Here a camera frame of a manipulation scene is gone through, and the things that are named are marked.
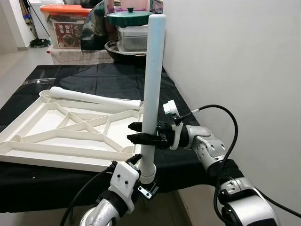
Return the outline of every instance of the vertical white pipe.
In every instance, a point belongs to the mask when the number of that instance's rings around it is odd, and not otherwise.
[[[142,133],[152,135],[156,133],[157,125],[165,24],[165,15],[150,15],[147,36]],[[156,174],[154,153],[155,146],[142,145],[142,158],[138,167],[141,170],[140,180],[143,184],[149,184],[154,180]]]

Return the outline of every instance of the table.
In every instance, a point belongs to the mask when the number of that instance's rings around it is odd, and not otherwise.
[[[0,131],[30,106],[39,92],[59,86],[64,89],[104,97],[143,100],[144,69],[133,65],[40,65],[0,109]],[[189,109],[173,81],[162,73],[158,119],[166,120],[163,104],[173,99],[180,115]],[[184,124],[198,125],[194,116]],[[192,150],[156,149],[159,192],[169,192],[197,184],[210,184],[204,168]],[[77,191],[95,172],[0,163],[0,212],[50,210],[67,207]],[[77,205],[95,203],[107,188],[111,175],[95,181]]]

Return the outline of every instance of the white wall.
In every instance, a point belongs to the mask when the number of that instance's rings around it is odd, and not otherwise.
[[[164,13],[164,68],[188,106],[230,109],[239,126],[232,158],[264,193],[301,212],[300,1],[165,0]],[[224,112],[196,117],[229,147]],[[195,225],[218,225],[208,193],[181,191]],[[301,225],[274,210],[282,225]]]
[[[27,47],[35,37],[23,19],[19,0],[1,2],[9,27],[19,48]]]
[[[17,45],[0,4],[0,55],[17,52]]]

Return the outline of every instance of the floor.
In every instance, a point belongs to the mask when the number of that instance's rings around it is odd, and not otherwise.
[[[28,51],[0,56],[0,108],[37,65],[52,65],[46,48],[31,48]],[[158,194],[150,202],[139,200],[135,210],[125,215],[120,226],[188,226],[186,211],[177,192]],[[89,207],[74,210],[73,223],[78,226],[81,216]],[[57,226],[65,209],[0,214],[1,226]]]

